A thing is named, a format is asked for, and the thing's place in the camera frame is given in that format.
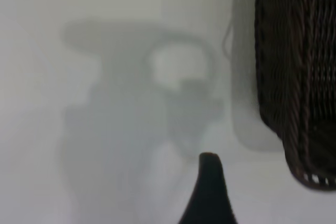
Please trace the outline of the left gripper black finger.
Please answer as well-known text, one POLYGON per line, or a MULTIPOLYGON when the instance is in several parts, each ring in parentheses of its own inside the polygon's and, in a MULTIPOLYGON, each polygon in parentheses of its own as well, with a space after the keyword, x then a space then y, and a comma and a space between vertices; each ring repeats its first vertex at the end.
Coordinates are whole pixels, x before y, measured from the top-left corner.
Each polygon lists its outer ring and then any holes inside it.
POLYGON ((197 181, 179 223, 237 223, 217 154, 199 155, 197 181))

